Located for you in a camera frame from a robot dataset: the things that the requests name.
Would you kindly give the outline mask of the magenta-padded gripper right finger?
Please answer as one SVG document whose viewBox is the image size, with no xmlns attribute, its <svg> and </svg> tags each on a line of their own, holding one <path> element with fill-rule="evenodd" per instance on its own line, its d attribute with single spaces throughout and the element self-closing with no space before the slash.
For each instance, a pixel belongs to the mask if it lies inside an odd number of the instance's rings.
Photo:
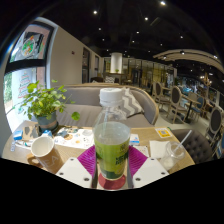
<svg viewBox="0 0 224 224">
<path fill-rule="evenodd" d="M 129 147 L 127 182 L 129 188 L 140 188 L 168 176 L 156 158 L 147 157 L 133 146 Z"/>
</svg>

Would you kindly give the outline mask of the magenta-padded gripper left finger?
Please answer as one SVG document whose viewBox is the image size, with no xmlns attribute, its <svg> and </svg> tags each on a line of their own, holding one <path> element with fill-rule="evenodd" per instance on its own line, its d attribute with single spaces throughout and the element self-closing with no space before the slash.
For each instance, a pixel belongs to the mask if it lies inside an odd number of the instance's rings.
<svg viewBox="0 0 224 224">
<path fill-rule="evenodd" d="M 91 146 L 77 158 L 70 157 L 56 175 L 84 188 L 96 188 L 98 169 L 95 147 Z"/>
</svg>

